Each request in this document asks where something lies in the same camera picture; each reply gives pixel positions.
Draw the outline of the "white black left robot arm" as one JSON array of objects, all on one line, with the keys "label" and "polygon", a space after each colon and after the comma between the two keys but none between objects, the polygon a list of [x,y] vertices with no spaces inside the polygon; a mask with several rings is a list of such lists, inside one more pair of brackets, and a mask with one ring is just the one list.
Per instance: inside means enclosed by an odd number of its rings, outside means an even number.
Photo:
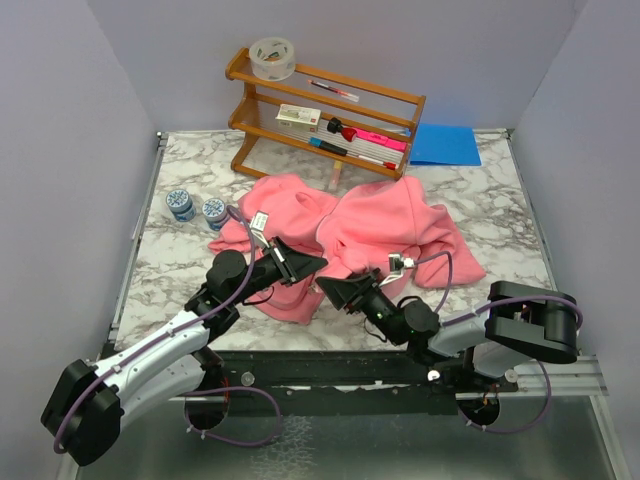
[{"label": "white black left robot arm", "polygon": [[238,320],[238,304],[276,284],[295,285],[327,263],[280,238],[250,258],[235,250],[217,254],[199,290],[155,333],[107,359],[78,359],[64,368],[41,415],[55,453],[89,465],[152,405],[214,392],[221,371],[208,345]]}]

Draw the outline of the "pink zip jacket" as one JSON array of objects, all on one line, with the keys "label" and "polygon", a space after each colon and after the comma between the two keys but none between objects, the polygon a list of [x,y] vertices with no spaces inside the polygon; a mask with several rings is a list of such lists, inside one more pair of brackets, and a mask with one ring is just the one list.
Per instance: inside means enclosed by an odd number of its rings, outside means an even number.
[{"label": "pink zip jacket", "polygon": [[446,207],[428,204],[412,176],[358,185],[336,197],[296,174],[271,175],[258,180],[238,206],[246,220],[267,214],[266,238],[279,237],[295,250],[325,258],[326,277],[345,279],[374,269],[387,276],[391,253],[418,261],[414,273],[384,286],[390,298],[409,281],[430,289],[485,276]]}]

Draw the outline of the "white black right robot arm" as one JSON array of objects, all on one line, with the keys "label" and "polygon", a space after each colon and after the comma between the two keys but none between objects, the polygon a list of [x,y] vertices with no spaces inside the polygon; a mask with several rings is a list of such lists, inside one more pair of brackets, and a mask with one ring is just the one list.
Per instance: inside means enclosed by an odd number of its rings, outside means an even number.
[{"label": "white black right robot arm", "polygon": [[459,353],[461,383],[481,391],[506,371],[532,359],[550,364],[577,360],[583,314],[564,293],[497,281],[485,302],[465,313],[441,317],[423,300],[393,303],[374,273],[347,279],[319,277],[334,308],[362,313],[394,346],[406,346],[415,362],[432,367]]}]

